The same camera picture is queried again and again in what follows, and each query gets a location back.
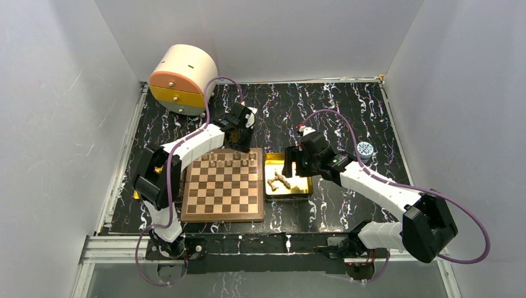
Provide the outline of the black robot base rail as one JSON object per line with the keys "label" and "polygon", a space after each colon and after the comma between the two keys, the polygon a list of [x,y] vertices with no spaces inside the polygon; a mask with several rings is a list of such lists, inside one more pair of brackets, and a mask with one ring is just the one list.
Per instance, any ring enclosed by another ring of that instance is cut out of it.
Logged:
{"label": "black robot base rail", "polygon": [[186,233],[175,244],[150,239],[145,257],[181,263],[189,274],[320,272],[370,279],[387,250],[359,248],[349,233]]}

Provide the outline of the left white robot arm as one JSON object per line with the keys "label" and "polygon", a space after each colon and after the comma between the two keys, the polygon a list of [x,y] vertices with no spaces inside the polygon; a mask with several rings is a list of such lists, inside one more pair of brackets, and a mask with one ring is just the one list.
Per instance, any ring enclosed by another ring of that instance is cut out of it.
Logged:
{"label": "left white robot arm", "polygon": [[235,103],[217,118],[206,115],[196,131],[161,146],[146,147],[131,182],[151,217],[149,236],[170,258],[184,254],[183,228],[174,205],[182,172],[202,155],[220,148],[249,151],[257,109]]}

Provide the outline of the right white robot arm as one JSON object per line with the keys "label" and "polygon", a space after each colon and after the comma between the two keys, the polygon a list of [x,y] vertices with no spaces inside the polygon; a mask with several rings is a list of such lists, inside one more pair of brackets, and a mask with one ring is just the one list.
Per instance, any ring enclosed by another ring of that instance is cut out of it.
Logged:
{"label": "right white robot arm", "polygon": [[397,219],[365,220],[332,246],[333,251],[364,257],[378,248],[396,249],[430,263],[458,235],[446,201],[429,192],[397,187],[386,178],[374,179],[359,162],[354,154],[334,150],[321,133],[312,131],[298,145],[286,147],[282,175],[321,176],[370,199]]}

